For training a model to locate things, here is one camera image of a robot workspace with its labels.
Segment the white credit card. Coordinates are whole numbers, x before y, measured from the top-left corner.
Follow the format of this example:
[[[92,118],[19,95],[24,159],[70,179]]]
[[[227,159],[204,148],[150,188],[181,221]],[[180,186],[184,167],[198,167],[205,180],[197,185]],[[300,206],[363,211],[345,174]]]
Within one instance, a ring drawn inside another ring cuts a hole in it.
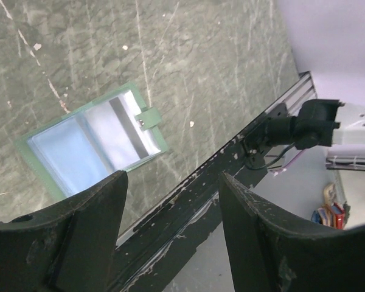
[[[148,157],[149,152],[120,98],[93,106],[84,117],[110,169],[125,170]]]

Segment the mint green card holder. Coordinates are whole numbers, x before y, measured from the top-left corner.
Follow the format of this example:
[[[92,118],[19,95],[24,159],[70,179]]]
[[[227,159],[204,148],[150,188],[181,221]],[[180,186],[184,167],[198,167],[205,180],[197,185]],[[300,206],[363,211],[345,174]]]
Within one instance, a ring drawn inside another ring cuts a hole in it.
[[[126,83],[15,142],[24,160],[56,200],[82,192],[118,171],[108,167],[84,117],[86,110],[115,97],[123,102],[149,152],[148,157],[124,171],[130,172],[167,151],[158,128],[161,114],[146,104],[135,83]]]

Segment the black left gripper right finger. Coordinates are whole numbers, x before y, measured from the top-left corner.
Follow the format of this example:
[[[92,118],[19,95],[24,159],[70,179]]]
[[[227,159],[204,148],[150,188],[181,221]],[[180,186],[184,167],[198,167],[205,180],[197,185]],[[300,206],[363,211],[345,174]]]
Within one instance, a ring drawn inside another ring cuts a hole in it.
[[[365,291],[365,225],[306,220],[227,173],[218,193],[235,291]]]

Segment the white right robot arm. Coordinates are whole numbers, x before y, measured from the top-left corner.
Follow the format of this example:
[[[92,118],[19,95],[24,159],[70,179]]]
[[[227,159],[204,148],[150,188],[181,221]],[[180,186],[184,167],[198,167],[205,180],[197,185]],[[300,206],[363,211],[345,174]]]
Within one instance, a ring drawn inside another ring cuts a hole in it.
[[[365,106],[340,100],[314,99],[304,102],[296,116],[276,117],[265,123],[270,146],[286,146],[269,163],[268,169],[293,147],[365,145]]]

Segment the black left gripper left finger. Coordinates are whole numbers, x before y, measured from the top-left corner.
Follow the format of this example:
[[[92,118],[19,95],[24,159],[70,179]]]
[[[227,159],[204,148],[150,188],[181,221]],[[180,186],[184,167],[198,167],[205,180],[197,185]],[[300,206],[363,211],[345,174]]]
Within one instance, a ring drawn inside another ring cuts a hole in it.
[[[118,171],[49,207],[0,222],[0,291],[105,291],[127,197]]]

